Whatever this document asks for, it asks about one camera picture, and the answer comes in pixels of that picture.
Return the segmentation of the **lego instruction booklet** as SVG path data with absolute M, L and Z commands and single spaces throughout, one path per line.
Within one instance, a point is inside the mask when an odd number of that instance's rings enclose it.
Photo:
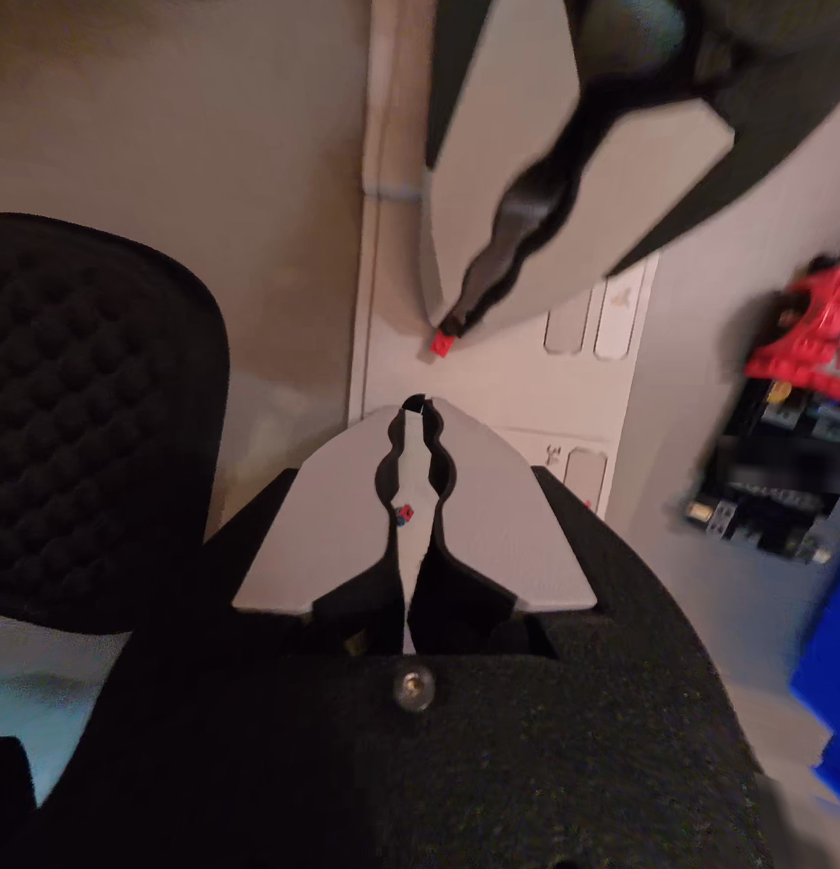
M 423 146 L 432 71 L 435 2 L 372 2 L 364 193 L 349 422 L 425 394 L 422 415 L 404 410 L 406 475 L 394 506 L 410 506 L 399 531 L 403 577 L 413 591 L 436 554 L 436 490 L 429 450 L 442 398 L 487 425 L 530 466 L 545 466 L 604 516 L 658 255 L 599 281 L 561 306 L 490 334 L 429 351 L 435 330 L 421 286 Z

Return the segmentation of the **black textured elbow pad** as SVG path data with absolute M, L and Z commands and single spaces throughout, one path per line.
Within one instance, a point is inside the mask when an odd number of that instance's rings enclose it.
M 0 616 L 132 630 L 202 547 L 230 383 L 221 311 L 164 253 L 0 212 Z

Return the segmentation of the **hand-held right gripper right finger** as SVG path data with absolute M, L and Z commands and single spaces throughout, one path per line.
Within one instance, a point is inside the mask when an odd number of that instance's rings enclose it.
M 443 460 L 443 553 L 512 594 L 523 612 L 595 607 L 595 592 L 529 462 L 449 401 L 431 398 L 427 405 L 439 424 L 429 450 Z

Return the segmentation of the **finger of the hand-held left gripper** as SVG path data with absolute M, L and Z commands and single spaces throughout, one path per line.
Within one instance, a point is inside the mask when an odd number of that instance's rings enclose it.
M 540 163 L 501 198 L 490 238 L 466 271 L 457 334 L 490 334 L 553 310 L 606 277 L 734 146 L 707 103 L 616 120 L 558 190 Z
M 437 2 L 430 81 L 419 263 L 438 328 L 507 188 L 548 153 L 576 105 L 566 4 Z

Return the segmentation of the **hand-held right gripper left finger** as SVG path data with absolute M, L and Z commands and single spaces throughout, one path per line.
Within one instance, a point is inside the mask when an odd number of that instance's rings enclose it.
M 306 614 L 383 559 L 394 527 L 404 431 L 404 410 L 384 407 L 302 464 L 233 607 Z

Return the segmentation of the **blue bin with black divider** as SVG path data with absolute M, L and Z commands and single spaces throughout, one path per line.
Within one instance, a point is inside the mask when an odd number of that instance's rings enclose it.
M 840 800 L 840 574 L 806 634 L 790 690 L 829 732 L 814 771 Z

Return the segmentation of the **red black lego car model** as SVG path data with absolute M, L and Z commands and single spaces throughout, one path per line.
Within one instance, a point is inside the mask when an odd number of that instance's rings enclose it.
M 706 536 L 826 563 L 840 499 L 840 255 L 818 255 L 767 299 L 730 416 L 683 504 Z

